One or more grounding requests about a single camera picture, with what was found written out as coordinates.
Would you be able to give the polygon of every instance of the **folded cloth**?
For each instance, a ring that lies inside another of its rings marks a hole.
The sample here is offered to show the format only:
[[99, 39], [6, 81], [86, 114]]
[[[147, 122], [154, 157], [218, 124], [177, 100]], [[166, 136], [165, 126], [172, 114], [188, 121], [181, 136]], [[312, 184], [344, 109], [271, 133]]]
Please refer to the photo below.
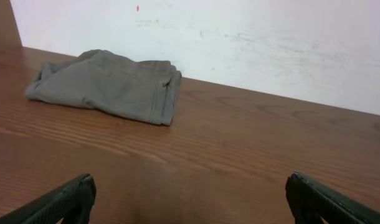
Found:
[[30, 100], [171, 125], [182, 75], [169, 61], [134, 62], [107, 50], [90, 50], [42, 68], [25, 92]]

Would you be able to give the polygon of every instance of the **white backdrop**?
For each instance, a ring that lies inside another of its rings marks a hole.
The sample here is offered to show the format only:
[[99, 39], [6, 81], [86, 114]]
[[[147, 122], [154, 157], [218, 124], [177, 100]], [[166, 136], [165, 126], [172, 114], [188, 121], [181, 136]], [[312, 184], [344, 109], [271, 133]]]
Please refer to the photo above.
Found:
[[11, 3], [25, 47], [170, 60], [184, 77], [380, 114], [380, 0]]

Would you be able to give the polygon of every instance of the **gray garment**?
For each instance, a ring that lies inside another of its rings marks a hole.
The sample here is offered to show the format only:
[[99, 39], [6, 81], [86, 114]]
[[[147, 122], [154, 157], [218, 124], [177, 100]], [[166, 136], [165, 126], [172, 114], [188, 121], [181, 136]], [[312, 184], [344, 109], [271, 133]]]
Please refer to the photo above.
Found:
[[42, 68], [25, 92], [30, 100], [99, 109], [152, 124], [172, 122], [182, 75], [169, 61], [134, 62], [91, 50]]

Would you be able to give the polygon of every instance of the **black object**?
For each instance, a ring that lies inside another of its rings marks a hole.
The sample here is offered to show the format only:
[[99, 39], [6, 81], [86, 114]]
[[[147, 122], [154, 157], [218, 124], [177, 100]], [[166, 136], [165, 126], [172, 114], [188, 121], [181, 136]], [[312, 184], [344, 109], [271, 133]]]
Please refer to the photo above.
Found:
[[380, 213], [294, 172], [285, 186], [287, 202], [296, 224], [380, 224]]
[[0, 218], [0, 224], [86, 224], [96, 198], [90, 174], [82, 174]]

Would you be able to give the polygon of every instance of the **tabletop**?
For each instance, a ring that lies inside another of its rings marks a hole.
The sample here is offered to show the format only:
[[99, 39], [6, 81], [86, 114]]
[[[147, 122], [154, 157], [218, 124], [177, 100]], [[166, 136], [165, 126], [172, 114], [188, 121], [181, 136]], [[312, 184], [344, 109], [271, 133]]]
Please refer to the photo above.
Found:
[[294, 223], [295, 170], [380, 212], [380, 116], [188, 78], [170, 127], [24, 98], [72, 58], [0, 52], [0, 216], [89, 173], [90, 223]]

